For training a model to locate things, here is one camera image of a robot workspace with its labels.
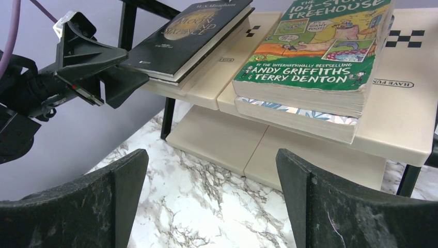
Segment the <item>floral cover book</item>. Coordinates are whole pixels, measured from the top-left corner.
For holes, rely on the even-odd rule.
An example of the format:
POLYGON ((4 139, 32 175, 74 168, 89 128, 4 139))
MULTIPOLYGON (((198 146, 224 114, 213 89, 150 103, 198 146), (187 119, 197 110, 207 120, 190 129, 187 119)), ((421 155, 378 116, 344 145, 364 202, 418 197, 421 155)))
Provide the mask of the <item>floral cover book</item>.
POLYGON ((312 110, 305 110, 257 99, 236 97, 237 111, 252 118, 307 132, 337 142, 352 144, 360 120, 312 110))

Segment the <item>black Moon and Sixpence book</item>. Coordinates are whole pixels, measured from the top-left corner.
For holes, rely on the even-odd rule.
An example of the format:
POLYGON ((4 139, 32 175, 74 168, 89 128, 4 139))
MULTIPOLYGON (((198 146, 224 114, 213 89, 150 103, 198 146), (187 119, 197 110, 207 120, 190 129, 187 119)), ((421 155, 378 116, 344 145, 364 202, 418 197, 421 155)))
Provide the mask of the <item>black Moon and Sixpence book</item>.
POLYGON ((130 50, 119 67, 178 84, 251 9, 251 1, 192 4, 130 50))

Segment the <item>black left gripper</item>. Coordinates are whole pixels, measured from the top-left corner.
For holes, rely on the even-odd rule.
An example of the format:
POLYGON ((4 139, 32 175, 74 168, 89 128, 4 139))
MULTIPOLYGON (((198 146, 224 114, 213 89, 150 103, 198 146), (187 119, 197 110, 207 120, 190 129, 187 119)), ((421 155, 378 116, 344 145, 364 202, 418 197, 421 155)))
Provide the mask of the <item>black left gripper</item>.
POLYGON ((56 65, 38 70, 38 113, 50 113, 76 97, 102 106, 100 81, 105 85, 106 103, 116 109, 149 81, 147 74, 116 67, 128 58, 128 51, 99 43, 94 37, 96 31, 81 12, 64 24, 56 65))

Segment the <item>green 65-storey treehouse book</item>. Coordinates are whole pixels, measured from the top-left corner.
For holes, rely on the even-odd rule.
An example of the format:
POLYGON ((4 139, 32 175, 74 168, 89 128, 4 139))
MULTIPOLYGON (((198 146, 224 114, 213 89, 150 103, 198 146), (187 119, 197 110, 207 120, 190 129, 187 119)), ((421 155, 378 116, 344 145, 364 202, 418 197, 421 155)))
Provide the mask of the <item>green 65-storey treehouse book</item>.
POLYGON ((249 27, 250 21, 249 17, 247 17, 210 55, 197 65, 179 85, 172 85, 159 80, 150 79, 141 89, 152 91, 159 95, 174 94, 184 96, 200 78, 206 75, 214 65, 235 46, 249 27))

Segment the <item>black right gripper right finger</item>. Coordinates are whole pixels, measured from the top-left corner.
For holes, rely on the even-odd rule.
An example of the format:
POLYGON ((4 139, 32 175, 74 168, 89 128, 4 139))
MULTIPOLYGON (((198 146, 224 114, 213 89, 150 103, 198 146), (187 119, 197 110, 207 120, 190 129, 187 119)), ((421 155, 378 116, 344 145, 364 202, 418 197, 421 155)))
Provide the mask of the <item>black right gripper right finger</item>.
POLYGON ((437 202, 391 195, 281 148, 276 167, 297 247, 437 247, 437 202))

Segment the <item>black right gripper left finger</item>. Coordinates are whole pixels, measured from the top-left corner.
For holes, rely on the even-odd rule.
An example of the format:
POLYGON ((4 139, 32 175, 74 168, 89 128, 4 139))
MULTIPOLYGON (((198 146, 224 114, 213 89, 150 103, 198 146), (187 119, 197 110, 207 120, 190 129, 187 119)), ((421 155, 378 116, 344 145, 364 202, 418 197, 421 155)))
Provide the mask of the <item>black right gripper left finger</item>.
POLYGON ((137 149, 65 184, 1 201, 1 247, 127 247, 148 162, 137 149))

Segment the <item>green 104-storey treehouse book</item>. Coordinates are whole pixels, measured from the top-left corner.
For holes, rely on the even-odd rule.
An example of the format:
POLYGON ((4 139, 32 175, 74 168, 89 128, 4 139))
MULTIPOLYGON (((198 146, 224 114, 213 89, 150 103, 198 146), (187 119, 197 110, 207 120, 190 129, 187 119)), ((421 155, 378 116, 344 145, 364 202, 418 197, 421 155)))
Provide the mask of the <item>green 104-storey treehouse book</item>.
POLYGON ((394 1, 294 1, 232 81, 237 96, 360 118, 394 1))

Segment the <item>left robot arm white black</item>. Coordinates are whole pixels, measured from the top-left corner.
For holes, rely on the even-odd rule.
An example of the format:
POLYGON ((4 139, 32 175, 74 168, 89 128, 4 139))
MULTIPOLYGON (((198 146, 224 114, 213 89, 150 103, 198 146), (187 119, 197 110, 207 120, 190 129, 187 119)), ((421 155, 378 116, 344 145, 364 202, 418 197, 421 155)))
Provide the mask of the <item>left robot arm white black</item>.
POLYGON ((58 106, 80 98, 116 109, 149 81, 143 73, 120 67, 125 49, 99 43, 95 26, 78 11, 54 25, 59 43, 55 62, 38 69, 35 62, 12 55, 1 77, 1 163, 16 160, 33 146, 42 122, 58 106))

